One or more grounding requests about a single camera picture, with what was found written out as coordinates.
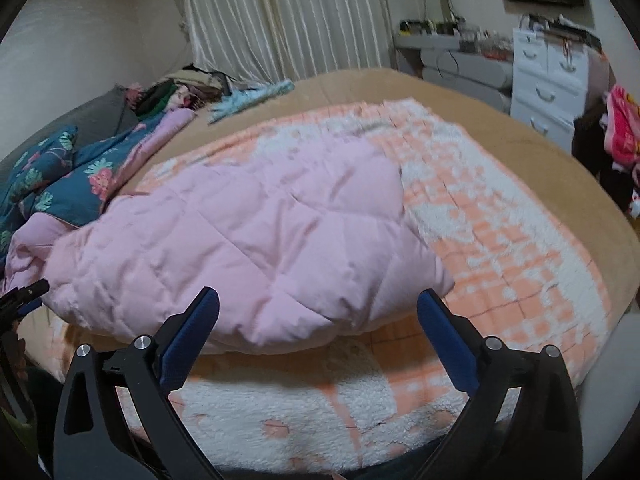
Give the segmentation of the pink quilted jacket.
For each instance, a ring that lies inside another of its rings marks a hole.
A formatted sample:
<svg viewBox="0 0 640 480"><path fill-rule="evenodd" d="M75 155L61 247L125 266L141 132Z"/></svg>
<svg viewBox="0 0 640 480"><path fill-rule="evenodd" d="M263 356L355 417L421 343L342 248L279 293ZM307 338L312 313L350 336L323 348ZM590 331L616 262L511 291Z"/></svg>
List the pink quilted jacket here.
<svg viewBox="0 0 640 480"><path fill-rule="evenodd" d="M113 200L59 238L46 305L130 341L205 287L218 320L206 351L281 354L411 313L454 278L404 206L400 169L356 136L324 136L241 165L196 165Z"/></svg>

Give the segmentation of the pile of mixed clothes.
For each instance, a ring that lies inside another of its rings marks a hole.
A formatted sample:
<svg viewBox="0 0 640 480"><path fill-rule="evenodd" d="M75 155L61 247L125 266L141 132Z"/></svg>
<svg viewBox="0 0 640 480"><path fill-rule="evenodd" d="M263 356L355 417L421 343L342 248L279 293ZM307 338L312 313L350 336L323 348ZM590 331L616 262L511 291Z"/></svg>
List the pile of mixed clothes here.
<svg viewBox="0 0 640 480"><path fill-rule="evenodd" d="M184 66L148 88L130 84L125 101L140 120L168 113L177 108L199 110L208 103L219 102L231 94L232 78L219 70L201 70L193 64Z"/></svg>

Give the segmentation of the blue floral pink quilt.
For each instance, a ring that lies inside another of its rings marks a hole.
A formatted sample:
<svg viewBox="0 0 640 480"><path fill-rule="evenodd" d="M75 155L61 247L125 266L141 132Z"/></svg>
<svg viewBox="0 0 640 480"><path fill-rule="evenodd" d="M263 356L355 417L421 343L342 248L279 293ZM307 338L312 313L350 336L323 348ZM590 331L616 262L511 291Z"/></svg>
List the blue floral pink quilt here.
<svg viewBox="0 0 640 480"><path fill-rule="evenodd" d="M195 118L177 108L78 148L75 126L29 148L1 185L1 291L40 279L54 242L93 222L146 162Z"/></svg>

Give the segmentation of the orange white plaid blanket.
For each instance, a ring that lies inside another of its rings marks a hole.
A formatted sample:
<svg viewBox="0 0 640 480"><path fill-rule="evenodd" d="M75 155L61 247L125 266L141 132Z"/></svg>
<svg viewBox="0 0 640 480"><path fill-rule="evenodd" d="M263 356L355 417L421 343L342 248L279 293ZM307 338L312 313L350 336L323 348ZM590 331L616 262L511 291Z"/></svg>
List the orange white plaid blanket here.
<svg viewBox="0 0 640 480"><path fill-rule="evenodd" d="M121 341L204 287L220 315L175 395L226 469L345 472L462 410L416 322L426 288L486 335L557 344L582 379L611 303L590 255L459 126L413 100L319 108L154 167L60 238L48 306Z"/></svg>

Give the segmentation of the grey pillow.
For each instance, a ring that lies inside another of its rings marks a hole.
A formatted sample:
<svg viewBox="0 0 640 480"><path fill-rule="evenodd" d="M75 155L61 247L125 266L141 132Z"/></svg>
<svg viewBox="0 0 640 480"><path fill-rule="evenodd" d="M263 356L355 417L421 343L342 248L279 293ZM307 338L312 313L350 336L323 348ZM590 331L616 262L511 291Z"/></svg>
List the grey pillow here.
<svg viewBox="0 0 640 480"><path fill-rule="evenodd" d="M21 154L38 142L47 139L50 134L66 126L78 128L76 146L83 148L122 133L138 124L136 114L127 104L124 87L115 86L102 96L98 96L62 116L52 120L40 130L33 133L11 153L1 156L1 169L11 169Z"/></svg>

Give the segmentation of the light blue striped garment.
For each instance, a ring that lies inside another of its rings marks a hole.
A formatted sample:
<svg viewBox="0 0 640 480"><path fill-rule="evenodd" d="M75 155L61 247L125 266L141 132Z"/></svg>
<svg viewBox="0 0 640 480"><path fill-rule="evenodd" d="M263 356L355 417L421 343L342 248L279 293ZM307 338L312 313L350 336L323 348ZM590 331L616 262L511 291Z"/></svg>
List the light blue striped garment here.
<svg viewBox="0 0 640 480"><path fill-rule="evenodd" d="M263 102L284 96L295 88L289 79L281 80L275 84L266 84L259 88L234 90L228 96L224 96L210 108L208 122L214 124L224 118L249 110Z"/></svg>

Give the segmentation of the pink yellow cloth bundle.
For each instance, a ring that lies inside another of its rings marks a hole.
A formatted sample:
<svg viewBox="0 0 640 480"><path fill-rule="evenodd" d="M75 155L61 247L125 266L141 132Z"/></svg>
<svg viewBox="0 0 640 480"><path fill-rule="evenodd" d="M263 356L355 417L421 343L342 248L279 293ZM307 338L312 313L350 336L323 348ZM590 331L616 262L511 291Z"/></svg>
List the pink yellow cloth bundle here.
<svg viewBox="0 0 640 480"><path fill-rule="evenodd" d="M616 84L606 98L604 150L608 155L601 183L621 211L639 219L639 104Z"/></svg>

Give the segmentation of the white drawer dresser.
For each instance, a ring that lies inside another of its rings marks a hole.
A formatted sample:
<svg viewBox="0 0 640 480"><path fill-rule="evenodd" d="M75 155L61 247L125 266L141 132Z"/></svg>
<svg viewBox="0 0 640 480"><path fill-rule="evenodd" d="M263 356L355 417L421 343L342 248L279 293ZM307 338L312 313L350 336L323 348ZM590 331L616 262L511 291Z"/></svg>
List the white drawer dresser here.
<svg viewBox="0 0 640 480"><path fill-rule="evenodd" d="M581 42L527 29L514 29L513 47L510 116L569 153L574 121L610 88L608 60Z"/></svg>

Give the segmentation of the white striped curtain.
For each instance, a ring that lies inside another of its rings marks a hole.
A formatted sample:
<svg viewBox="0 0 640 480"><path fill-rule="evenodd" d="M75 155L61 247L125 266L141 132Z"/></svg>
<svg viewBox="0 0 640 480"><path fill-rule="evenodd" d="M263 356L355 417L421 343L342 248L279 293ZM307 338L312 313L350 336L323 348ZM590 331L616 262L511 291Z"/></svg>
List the white striped curtain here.
<svg viewBox="0 0 640 480"><path fill-rule="evenodd" d="M252 84L390 67L386 0L183 0L194 63Z"/></svg>

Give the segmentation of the grey curved wall shelf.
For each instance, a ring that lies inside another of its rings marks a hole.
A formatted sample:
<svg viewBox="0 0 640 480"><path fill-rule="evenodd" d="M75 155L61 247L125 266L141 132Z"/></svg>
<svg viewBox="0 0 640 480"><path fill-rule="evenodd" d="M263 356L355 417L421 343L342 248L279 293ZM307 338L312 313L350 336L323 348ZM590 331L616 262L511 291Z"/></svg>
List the grey curved wall shelf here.
<svg viewBox="0 0 640 480"><path fill-rule="evenodd" d="M513 79L511 62L486 58L481 53L463 52L457 36L396 32L394 45L423 80L509 114Z"/></svg>

